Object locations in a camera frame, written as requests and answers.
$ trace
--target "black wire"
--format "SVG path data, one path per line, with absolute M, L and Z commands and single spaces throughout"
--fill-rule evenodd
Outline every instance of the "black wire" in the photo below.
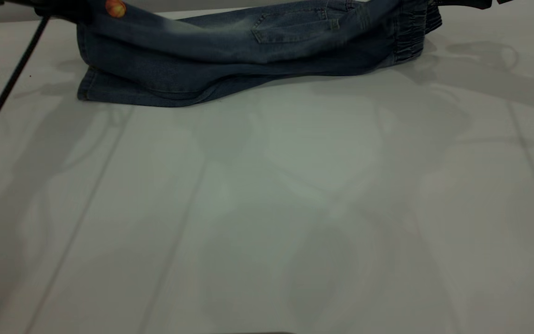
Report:
M 9 93 L 11 93 L 11 90 L 13 89 L 15 82 L 17 82 L 19 75 L 24 69 L 24 66 L 26 66 L 26 63 L 28 63 L 28 59 L 30 58 L 30 55 L 32 55 L 32 51 L 34 51 L 34 48 L 36 47 L 36 44 L 38 43 L 40 36 L 45 30 L 46 24 L 49 22 L 49 19 L 50 19 L 50 16 L 48 15 L 43 16 L 42 20 L 40 21 L 40 25 L 38 25 L 38 28 L 36 28 L 36 31 L 34 32 L 34 35 L 32 36 L 32 40 L 30 40 L 30 44 L 28 44 L 28 47 L 26 48 L 26 51 L 24 51 L 24 54 L 22 55 L 22 58 L 19 60 L 18 65 L 15 67 L 15 70 L 13 70 L 13 74 L 11 75 L 11 77 L 8 80 L 8 83 L 6 84 L 6 88 L 4 88 L 3 91 L 1 92 L 0 111 L 1 111 L 1 108 L 4 106 L 4 103 L 6 103 L 6 100 L 9 97 Z

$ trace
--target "white surface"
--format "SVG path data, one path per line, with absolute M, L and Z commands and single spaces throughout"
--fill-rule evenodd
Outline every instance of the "white surface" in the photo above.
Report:
M 0 334 L 534 333 L 534 3 L 443 14 L 414 63 L 182 109 L 77 101 L 51 22 L 0 116 Z

